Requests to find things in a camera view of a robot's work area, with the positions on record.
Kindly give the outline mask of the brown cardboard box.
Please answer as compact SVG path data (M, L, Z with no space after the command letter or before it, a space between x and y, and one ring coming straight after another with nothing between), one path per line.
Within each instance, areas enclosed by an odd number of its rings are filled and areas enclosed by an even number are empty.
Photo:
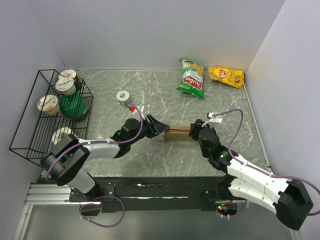
M189 136L190 126L171 126L164 132L165 141L194 141Z

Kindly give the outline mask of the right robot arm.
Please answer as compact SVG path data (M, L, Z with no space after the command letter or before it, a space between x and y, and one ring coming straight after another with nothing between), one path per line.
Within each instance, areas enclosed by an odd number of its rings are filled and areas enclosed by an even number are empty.
M273 212L286 227L301 228L314 206L301 180L273 176L251 164L222 145L215 129L200 119L191 123L189 136L199 142L202 156L225 173L227 182L218 187L223 199L245 199Z

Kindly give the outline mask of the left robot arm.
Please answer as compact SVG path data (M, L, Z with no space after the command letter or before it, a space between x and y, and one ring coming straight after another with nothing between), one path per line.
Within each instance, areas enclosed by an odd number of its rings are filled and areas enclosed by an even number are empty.
M81 170L85 161L120 158L137 141L152 139L169 128L168 124L148 114L140 120L127 119L121 129L104 140L86 140L67 134L42 156L40 164L48 173L47 180L53 180L58 186L68 185L77 189L87 201L94 201L99 195L99 184L89 173Z

